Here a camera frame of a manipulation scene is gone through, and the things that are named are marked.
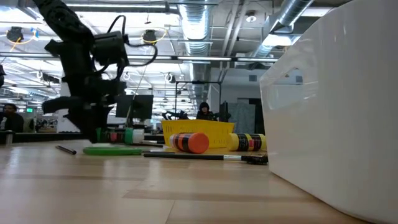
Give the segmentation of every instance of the table surface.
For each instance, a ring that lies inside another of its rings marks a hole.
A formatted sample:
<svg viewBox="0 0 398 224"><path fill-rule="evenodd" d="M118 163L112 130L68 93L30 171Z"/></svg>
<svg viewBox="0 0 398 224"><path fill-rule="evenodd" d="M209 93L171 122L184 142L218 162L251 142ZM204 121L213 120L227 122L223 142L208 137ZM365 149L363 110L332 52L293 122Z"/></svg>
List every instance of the table surface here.
<svg viewBox="0 0 398 224"><path fill-rule="evenodd" d="M57 144L78 154L55 149ZM64 141L0 148L1 223L362 223L271 174L267 166L87 156L81 149L89 145Z"/></svg>

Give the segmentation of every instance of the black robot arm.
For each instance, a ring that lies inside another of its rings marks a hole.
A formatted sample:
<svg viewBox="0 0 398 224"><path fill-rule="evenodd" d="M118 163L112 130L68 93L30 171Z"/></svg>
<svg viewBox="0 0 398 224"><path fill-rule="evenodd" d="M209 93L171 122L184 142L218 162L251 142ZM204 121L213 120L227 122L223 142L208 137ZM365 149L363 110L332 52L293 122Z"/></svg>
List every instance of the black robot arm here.
<svg viewBox="0 0 398 224"><path fill-rule="evenodd" d="M126 17L118 16L106 34L93 35L78 16L61 0L33 0L43 15L46 23L61 38L62 42L51 40L45 50L59 57L65 76L62 82L67 83L70 96L62 96L43 103L44 113L54 113L68 109L65 115L91 142L96 142L96 130L105 128L108 114L115 104L115 97L124 94L126 83L120 76L129 66L126 48L131 47L128 36L120 31L110 32L114 23L123 17L123 30ZM153 58L143 65L152 63L157 56L154 45ZM103 66L96 70L94 61ZM113 80L103 80L101 74L109 65L118 66L118 74Z"/></svg>

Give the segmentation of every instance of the green lid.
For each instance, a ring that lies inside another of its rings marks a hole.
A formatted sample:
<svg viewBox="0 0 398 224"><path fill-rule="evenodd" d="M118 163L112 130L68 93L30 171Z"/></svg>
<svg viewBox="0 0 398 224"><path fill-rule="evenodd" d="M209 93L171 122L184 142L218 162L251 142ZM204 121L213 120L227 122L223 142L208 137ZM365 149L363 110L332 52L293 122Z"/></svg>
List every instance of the green lid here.
<svg viewBox="0 0 398 224"><path fill-rule="evenodd" d="M83 152L92 156L139 156L141 155L142 149L123 146L91 146L85 147Z"/></svg>

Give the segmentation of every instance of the computer monitor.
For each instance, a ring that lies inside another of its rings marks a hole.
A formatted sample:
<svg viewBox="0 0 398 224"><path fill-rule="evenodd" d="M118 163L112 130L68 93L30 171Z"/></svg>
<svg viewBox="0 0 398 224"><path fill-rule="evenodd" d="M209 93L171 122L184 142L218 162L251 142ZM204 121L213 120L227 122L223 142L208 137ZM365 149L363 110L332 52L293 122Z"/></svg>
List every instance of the computer monitor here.
<svg viewBox="0 0 398 224"><path fill-rule="evenodd" d="M130 109L130 117L138 119L151 119L152 105L154 104L153 95L123 95L116 98L116 117L127 118Z"/></svg>

